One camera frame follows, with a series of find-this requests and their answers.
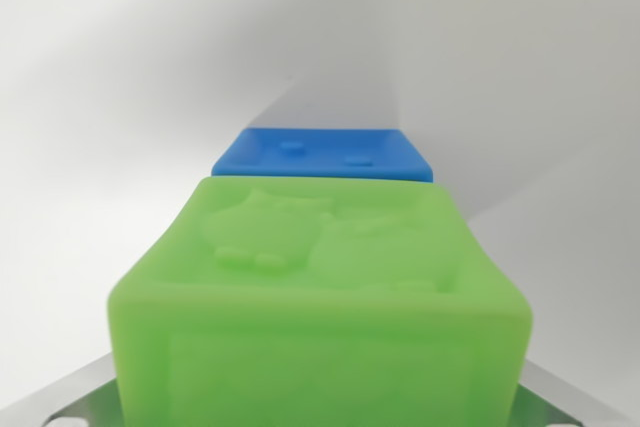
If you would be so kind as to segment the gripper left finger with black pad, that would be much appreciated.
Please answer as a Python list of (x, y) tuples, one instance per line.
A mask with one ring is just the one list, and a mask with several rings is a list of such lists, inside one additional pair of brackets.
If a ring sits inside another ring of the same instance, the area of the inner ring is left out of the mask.
[(2, 426), (46, 426), (60, 418), (80, 426), (123, 425), (111, 354), (1, 411)]

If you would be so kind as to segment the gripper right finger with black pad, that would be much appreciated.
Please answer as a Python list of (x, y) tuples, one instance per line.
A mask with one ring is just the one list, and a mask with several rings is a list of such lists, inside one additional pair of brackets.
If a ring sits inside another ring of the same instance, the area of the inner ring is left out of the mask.
[(510, 426), (615, 426), (616, 411), (527, 360)]

